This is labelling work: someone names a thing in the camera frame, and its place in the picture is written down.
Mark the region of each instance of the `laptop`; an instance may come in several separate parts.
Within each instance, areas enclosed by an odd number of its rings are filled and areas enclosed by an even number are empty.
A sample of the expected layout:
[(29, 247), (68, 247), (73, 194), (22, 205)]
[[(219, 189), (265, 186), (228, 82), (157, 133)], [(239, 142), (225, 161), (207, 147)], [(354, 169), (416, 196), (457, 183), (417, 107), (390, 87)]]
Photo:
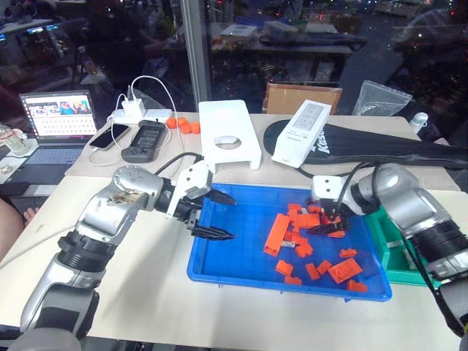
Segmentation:
[(87, 90), (20, 94), (38, 148), (6, 183), (55, 185), (96, 134)]

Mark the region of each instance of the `laptop keyboard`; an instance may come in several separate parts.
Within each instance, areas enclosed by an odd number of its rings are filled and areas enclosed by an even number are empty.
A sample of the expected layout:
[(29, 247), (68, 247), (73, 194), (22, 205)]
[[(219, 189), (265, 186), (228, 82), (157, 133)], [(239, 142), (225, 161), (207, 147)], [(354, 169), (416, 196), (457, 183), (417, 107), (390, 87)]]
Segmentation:
[(80, 154), (80, 148), (40, 148), (25, 163), (30, 165), (72, 165)]

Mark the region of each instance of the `water bottle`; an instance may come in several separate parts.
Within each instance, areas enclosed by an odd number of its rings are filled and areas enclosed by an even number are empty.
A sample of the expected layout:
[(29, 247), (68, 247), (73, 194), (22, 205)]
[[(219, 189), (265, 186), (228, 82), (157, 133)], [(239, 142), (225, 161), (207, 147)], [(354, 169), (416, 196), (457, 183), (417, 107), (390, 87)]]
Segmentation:
[(418, 112), (409, 122), (409, 125), (411, 126), (412, 130), (414, 130), (414, 132), (417, 134), (421, 128), (427, 126), (428, 120), (429, 116), (427, 116), (427, 113)]
[(23, 140), (9, 126), (0, 123), (0, 145), (5, 144), (16, 156), (27, 154), (28, 148)]

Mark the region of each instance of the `glass window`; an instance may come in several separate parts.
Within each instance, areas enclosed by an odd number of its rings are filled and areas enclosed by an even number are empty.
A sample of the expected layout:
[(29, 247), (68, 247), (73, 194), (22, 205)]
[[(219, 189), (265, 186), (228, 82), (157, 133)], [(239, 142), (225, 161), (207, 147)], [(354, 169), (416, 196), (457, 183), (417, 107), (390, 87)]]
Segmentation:
[[(325, 91), (336, 94), (331, 101), (339, 98), (335, 114), (410, 120), (425, 112), (425, 140), (466, 131), (467, 0), (205, 0), (204, 6), (213, 99), (243, 99), (259, 113), (271, 106), (272, 88), (318, 99)], [(358, 100), (365, 80), (371, 82)], [(369, 107), (379, 102), (393, 108)], [(456, 143), (466, 145), (461, 134)]]
[[(13, 0), (0, 5), (0, 121), (28, 130), (18, 94), (88, 89), (100, 126), (138, 75), (194, 111), (179, 0)], [(172, 108), (153, 80), (147, 108)]]

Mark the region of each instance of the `green plastic tray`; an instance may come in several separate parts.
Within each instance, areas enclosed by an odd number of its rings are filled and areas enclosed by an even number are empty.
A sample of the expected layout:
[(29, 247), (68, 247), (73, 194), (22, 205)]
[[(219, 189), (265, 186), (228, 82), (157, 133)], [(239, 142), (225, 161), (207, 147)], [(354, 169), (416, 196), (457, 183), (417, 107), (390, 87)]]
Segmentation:
[[(387, 247), (391, 241), (401, 240), (398, 228), (388, 218), (383, 208), (366, 216), (371, 236), (374, 239), (377, 254), (382, 260), (382, 266), (387, 271), (388, 281), (391, 283), (426, 286), (423, 277), (418, 271), (411, 271), (403, 254), (404, 246), (392, 249)], [(431, 280), (434, 286), (439, 282)]]

